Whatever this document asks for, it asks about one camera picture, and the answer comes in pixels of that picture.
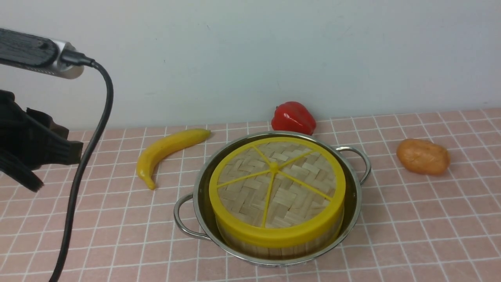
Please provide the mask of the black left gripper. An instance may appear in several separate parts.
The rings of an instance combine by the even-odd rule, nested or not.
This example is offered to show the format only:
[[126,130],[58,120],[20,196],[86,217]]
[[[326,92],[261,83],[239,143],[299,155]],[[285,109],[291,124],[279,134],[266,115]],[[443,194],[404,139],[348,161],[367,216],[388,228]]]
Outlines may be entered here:
[[38,192],[43,181],[30,168],[48,164],[81,162],[83,143],[70,141],[69,130],[52,116],[38,110],[23,110],[12,92],[0,92],[0,170],[30,191]]

